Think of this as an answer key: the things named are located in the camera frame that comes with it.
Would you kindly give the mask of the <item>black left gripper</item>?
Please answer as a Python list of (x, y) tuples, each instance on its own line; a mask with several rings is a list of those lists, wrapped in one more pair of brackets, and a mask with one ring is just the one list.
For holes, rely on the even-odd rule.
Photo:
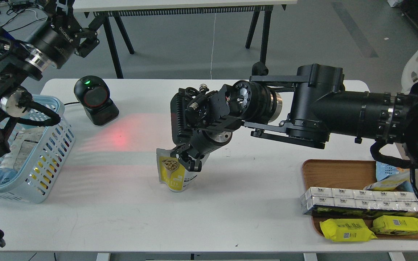
[(60, 69), (74, 51), (84, 58), (99, 45), (97, 31), (104, 23), (103, 16), (82, 29), (73, 15), (73, 0), (35, 0), (35, 4), (48, 16), (29, 36), (31, 60), (40, 69), (48, 64)]

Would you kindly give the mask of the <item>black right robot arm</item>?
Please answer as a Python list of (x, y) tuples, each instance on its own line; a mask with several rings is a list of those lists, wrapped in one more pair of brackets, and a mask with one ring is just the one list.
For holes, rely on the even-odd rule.
[(418, 199), (418, 82), (408, 94), (346, 91), (342, 68), (304, 65), (292, 76), (268, 75), (262, 62), (248, 81), (210, 91), (180, 88), (171, 100), (170, 154), (200, 172), (202, 159), (227, 145), (241, 126), (251, 136), (324, 149), (331, 133), (373, 139), (378, 162), (410, 169)]

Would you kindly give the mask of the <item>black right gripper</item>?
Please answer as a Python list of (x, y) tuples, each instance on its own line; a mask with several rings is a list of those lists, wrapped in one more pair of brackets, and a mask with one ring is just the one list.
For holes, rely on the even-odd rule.
[(202, 160), (211, 152), (227, 145), (232, 135), (232, 132), (193, 130), (189, 137), (180, 138), (179, 145), (171, 150), (170, 156), (176, 158), (187, 171), (200, 172)]

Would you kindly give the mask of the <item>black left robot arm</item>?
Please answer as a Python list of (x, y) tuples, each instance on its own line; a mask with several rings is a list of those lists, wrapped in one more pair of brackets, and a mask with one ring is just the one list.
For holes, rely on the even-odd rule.
[(75, 138), (53, 96), (33, 95), (22, 86), (40, 80), (49, 66), (61, 68), (72, 54), (86, 57), (99, 45), (105, 16), (83, 28), (73, 0), (37, 0), (46, 21), (27, 40), (0, 26), (0, 199), (41, 203)]

